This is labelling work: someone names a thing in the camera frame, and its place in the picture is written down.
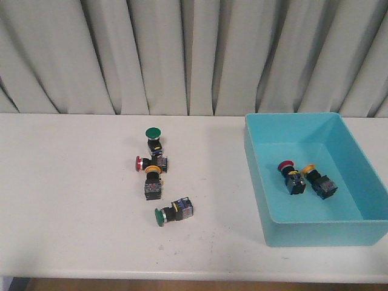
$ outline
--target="curtain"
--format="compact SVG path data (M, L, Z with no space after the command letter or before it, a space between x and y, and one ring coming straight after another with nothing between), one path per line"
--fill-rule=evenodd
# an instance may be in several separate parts
M388 117L386 0L2 0L0 112Z

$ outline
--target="plastic container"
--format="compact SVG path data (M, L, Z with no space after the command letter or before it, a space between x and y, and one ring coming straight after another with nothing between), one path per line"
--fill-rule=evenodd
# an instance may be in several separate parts
M248 114L245 150L268 246L370 246L388 232L388 193L337 113ZM338 186L290 195L277 170L314 163Z

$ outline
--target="yellow ring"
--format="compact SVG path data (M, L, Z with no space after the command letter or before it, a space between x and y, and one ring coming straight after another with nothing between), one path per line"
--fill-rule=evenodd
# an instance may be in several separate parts
M301 170L301 174L304 176L305 174L307 174L309 171L311 171L312 169L315 168L315 165L314 164L309 164L307 166L305 166L302 170Z
M160 174L160 173L162 172L162 170L161 170L158 166L153 166L153 165L146 167L144 171L145 171L147 174L148 174L149 172L156 172L156 173L158 173L158 174Z

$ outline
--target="floor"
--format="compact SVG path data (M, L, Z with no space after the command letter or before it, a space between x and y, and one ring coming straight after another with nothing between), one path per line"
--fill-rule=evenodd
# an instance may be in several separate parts
M385 291L388 284L315 284L34 278L26 291Z

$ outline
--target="silver metal ring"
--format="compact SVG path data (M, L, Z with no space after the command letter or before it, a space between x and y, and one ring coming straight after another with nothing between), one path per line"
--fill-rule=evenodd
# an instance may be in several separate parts
M164 222L167 222L167 217L166 217L166 214L164 213L164 210L163 210L163 209L161 209L160 211L162 211L163 218L164 218Z

